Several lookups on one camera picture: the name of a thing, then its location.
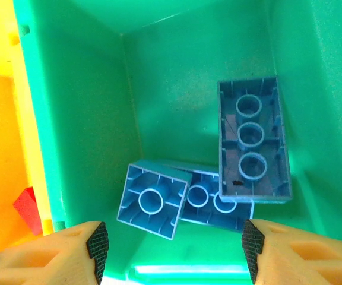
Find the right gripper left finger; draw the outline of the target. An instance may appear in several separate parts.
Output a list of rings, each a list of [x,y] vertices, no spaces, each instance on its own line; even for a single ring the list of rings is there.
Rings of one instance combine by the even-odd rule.
[[[0,252],[0,284],[100,284],[106,225],[89,221]]]

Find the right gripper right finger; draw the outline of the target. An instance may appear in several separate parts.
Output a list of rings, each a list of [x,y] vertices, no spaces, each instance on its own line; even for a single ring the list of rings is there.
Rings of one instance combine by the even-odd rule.
[[[340,240],[253,218],[242,247],[254,284],[342,284]]]

